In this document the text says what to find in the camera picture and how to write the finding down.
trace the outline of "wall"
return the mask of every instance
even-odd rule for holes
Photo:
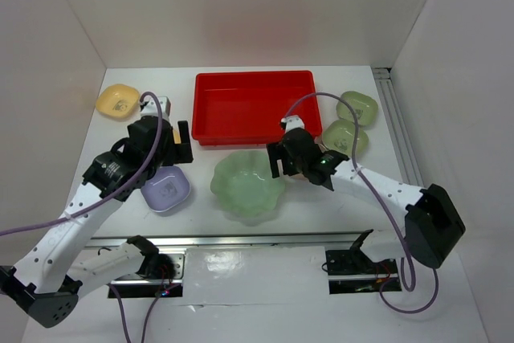
[[[0,229],[57,218],[65,206],[105,67],[66,0],[0,0]],[[13,264],[41,234],[0,239]],[[2,341],[26,315],[0,296]]]
[[[514,0],[427,0],[393,69],[425,182],[450,191],[491,341],[512,341]]]
[[[69,0],[107,67],[391,66],[425,0]]]

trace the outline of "orange object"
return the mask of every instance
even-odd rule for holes
[[[111,118],[130,116],[139,102],[139,92],[126,84],[113,84],[106,88],[96,100],[96,110]]]

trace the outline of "translucent green bowl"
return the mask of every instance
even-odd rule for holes
[[[325,147],[336,150],[351,157],[353,138],[355,137],[355,125],[348,120],[336,120],[321,134],[321,140]],[[357,137],[357,156],[368,146],[369,138],[366,132],[359,128]]]
[[[345,92],[341,98],[348,102],[353,110],[355,110],[360,126],[371,125],[375,121],[375,118],[377,118],[378,104],[377,101],[370,96],[360,92]],[[337,103],[336,112],[337,116],[343,120],[353,122],[352,113],[341,102]]]
[[[247,218],[273,210],[284,188],[282,179],[271,177],[267,154],[258,150],[239,150],[222,159],[210,182],[224,210]]]

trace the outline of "bowl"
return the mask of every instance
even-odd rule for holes
[[[124,119],[130,116],[139,103],[139,92],[126,84],[113,84],[96,100],[96,110],[106,116]]]
[[[376,100],[360,92],[345,92],[341,98],[355,110],[360,126],[368,126],[375,121],[378,112]],[[337,103],[336,112],[339,118],[354,122],[352,113],[341,102]]]
[[[247,218],[273,210],[284,189],[284,181],[271,176],[267,154],[258,150],[239,150],[222,159],[210,182],[224,210]]]
[[[351,157],[353,138],[355,138],[355,125],[348,120],[336,120],[321,134],[323,145],[331,150],[346,154]],[[368,134],[359,129],[357,137],[357,156],[368,146]]]
[[[163,166],[141,188],[146,204],[154,212],[164,212],[184,201],[190,182],[178,166]]]

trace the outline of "red tray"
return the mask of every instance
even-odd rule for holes
[[[301,96],[314,92],[310,71],[198,74],[192,135],[200,145],[253,145],[277,142],[280,120]],[[321,134],[316,98],[294,111],[313,135]]]

